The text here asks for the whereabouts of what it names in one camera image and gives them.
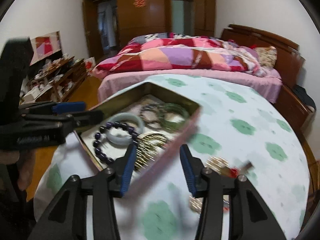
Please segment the red paper decoration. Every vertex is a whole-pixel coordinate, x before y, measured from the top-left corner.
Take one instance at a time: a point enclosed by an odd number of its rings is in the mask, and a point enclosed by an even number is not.
[[[146,6],[146,0],[134,0],[133,5],[137,8]]]

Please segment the pink bed sheet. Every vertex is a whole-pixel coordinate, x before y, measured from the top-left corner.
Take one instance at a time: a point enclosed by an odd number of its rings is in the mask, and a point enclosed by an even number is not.
[[[145,80],[148,76],[157,74],[202,76],[244,85],[255,89],[270,103],[276,102],[282,85],[280,75],[275,69],[266,77],[257,77],[243,72],[229,72],[211,69],[167,69],[124,72],[108,75],[103,79],[98,89],[99,102],[102,102],[121,89],[139,83]]]

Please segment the screw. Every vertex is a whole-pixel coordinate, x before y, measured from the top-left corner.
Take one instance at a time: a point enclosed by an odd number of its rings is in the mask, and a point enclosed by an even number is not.
[[[241,175],[238,176],[238,179],[241,182],[245,182],[247,180],[247,177],[241,174]]]
[[[110,174],[113,173],[113,169],[110,168],[110,167],[108,167],[108,168],[106,168],[105,173],[108,174],[108,175],[110,175]]]
[[[70,176],[70,178],[69,178],[72,182],[76,182],[78,179],[79,179],[79,176],[77,176],[77,175],[72,175],[72,176]]]
[[[202,172],[203,172],[204,174],[210,174],[210,173],[212,173],[212,170],[211,170],[210,168],[203,168],[203,169],[202,169]]]

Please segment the tablecloth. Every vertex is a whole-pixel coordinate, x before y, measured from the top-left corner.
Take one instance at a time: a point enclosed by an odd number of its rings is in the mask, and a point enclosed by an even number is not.
[[[220,156],[237,167],[251,161],[254,169],[247,175],[249,180],[286,238],[296,237],[306,209],[309,171],[295,133],[279,112],[252,88],[225,81],[161,74],[143,82],[154,82],[202,105],[198,131],[187,142],[193,156],[203,163],[210,156]],[[70,134],[66,144],[56,150],[38,185],[34,198],[36,218],[70,175],[84,178],[96,173],[75,135]],[[194,239],[199,214],[189,208],[190,193],[178,153],[148,187],[139,195],[115,200],[121,239]],[[88,200],[88,217],[92,217],[90,201],[92,198]],[[225,213],[222,239],[228,239],[228,225],[229,215]],[[92,225],[87,225],[87,231],[90,239]]]

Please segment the blanket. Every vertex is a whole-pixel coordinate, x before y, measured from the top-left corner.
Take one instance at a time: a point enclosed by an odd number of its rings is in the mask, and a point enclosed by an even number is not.
[[[264,76],[264,72],[245,47],[228,41],[204,37],[151,38],[131,41],[115,57],[99,63],[94,76],[112,73],[164,70],[213,69]]]

